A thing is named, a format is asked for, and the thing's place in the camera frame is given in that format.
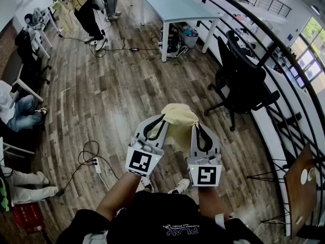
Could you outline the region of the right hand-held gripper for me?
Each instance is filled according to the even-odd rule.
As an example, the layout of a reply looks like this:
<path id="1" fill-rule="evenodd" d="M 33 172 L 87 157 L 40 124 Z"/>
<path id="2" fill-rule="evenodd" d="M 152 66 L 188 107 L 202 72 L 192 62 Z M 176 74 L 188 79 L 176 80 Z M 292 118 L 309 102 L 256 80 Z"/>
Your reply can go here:
<path id="1" fill-rule="evenodd" d="M 207 126 L 192 126 L 187 170 L 194 187 L 216 187 L 221 175 L 220 141 Z"/>

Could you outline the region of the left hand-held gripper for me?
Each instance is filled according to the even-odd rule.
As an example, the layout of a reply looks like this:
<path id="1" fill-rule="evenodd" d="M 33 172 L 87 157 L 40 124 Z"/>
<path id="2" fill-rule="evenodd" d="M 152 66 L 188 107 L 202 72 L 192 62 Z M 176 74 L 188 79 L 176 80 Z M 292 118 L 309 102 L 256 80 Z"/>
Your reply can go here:
<path id="1" fill-rule="evenodd" d="M 169 123 L 163 120 L 164 116 L 152 116 L 138 125 L 127 150 L 127 172 L 148 177 L 164 155 L 162 147 L 169 127 Z"/>

